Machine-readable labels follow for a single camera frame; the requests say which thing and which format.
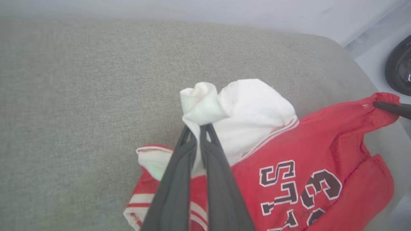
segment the gray fabric surface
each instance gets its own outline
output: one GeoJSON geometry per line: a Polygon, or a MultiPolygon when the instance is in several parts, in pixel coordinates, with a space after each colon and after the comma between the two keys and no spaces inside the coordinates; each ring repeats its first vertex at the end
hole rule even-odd
{"type": "MultiPolygon", "coordinates": [[[[314,35],[1,19],[0,230],[131,230],[122,211],[141,174],[135,149],[174,146],[181,89],[245,78],[269,83],[300,118],[376,91],[342,47],[314,35]]],[[[396,180],[409,174],[396,170],[409,161],[403,133],[395,124],[368,137],[373,152],[399,156],[387,161],[396,180]]]]}

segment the gray upholstery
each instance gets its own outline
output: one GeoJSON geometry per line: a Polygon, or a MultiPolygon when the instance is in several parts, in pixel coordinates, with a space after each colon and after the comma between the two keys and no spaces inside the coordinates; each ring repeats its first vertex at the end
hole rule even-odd
{"type": "MultiPolygon", "coordinates": [[[[122,216],[141,170],[135,149],[174,146],[179,91],[260,78],[305,115],[376,88],[336,42],[190,22],[0,20],[0,230],[131,230],[122,216]]],[[[407,186],[399,124],[367,137],[396,197],[407,186]]]]}

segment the white fabric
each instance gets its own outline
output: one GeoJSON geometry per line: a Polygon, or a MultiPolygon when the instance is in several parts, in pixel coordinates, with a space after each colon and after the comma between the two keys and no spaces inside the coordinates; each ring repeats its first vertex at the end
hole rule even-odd
{"type": "MultiPolygon", "coordinates": [[[[180,92],[183,121],[199,141],[200,126],[213,123],[230,166],[252,155],[262,145],[298,125],[293,106],[276,90],[258,79],[244,79],[217,90],[210,83],[180,92]]],[[[204,175],[197,145],[192,177],[204,175]]],[[[161,180],[171,150],[150,146],[137,149],[139,163],[161,180]]]]}

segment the sports jersey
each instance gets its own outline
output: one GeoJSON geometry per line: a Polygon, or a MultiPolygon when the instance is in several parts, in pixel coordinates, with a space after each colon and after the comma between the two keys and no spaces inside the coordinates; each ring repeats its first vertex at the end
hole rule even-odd
{"type": "MultiPolygon", "coordinates": [[[[388,204],[393,178],[382,157],[370,155],[363,138],[398,117],[374,108],[374,101],[398,104],[399,97],[376,93],[322,109],[232,166],[257,230],[360,231],[388,204]]],[[[133,197],[149,194],[152,199],[158,183],[143,171],[133,197]]],[[[191,220],[206,230],[205,176],[192,179],[190,196],[191,220]]],[[[142,208],[132,200],[125,216],[138,226],[145,214],[129,218],[142,208]]],[[[150,202],[146,198],[146,210],[150,202]]]]}

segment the white wall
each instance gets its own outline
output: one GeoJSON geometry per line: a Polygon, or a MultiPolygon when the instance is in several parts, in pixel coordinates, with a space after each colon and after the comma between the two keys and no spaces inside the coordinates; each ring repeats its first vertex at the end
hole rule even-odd
{"type": "Polygon", "coordinates": [[[323,35],[342,46],[405,0],[0,0],[0,16],[144,18],[323,35]]]}

